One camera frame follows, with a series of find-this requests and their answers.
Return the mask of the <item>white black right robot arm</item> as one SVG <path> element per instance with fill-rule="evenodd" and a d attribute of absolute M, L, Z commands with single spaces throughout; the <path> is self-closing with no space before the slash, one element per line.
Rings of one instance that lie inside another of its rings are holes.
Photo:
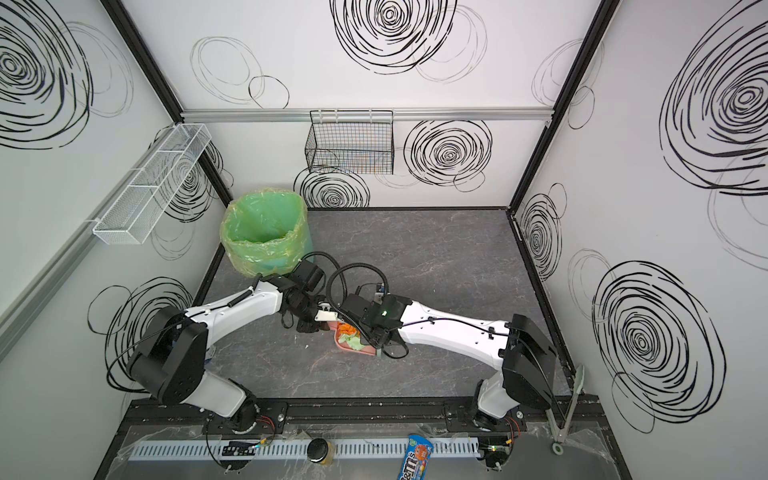
<path fill-rule="evenodd" d="M 427 345 L 458 353 L 494 369 L 475 390 L 473 423 L 489 431 L 514 409 L 555 408 L 552 388 L 558 356 L 548 337 L 528 317 L 483 320 L 442 312 L 407 297 L 386 294 L 380 301 L 352 294 L 331 308 L 383 351 L 394 342 Z"/>

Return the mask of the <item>pink plastic dustpan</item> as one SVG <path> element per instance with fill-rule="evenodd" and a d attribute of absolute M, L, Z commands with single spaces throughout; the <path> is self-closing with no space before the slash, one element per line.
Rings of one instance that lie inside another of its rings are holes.
<path fill-rule="evenodd" d="M 328 323 L 333 332 L 335 345 L 343 351 L 367 356 L 377 356 L 377 350 L 363 342 L 360 331 L 344 322 L 333 321 Z"/>

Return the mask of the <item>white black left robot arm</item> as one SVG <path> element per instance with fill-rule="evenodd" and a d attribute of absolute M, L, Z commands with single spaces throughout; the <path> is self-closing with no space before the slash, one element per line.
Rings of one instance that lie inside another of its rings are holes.
<path fill-rule="evenodd" d="M 186 404 L 228 422 L 246 434 L 263 422 L 255 396 L 239 383 L 210 373 L 206 354 L 219 340 L 276 313 L 314 321 L 314 290 L 323 270 L 302 259 L 286 275 L 257 276 L 246 289 L 202 306 L 165 307 L 154 315 L 128 363 L 128 377 L 162 405 Z"/>

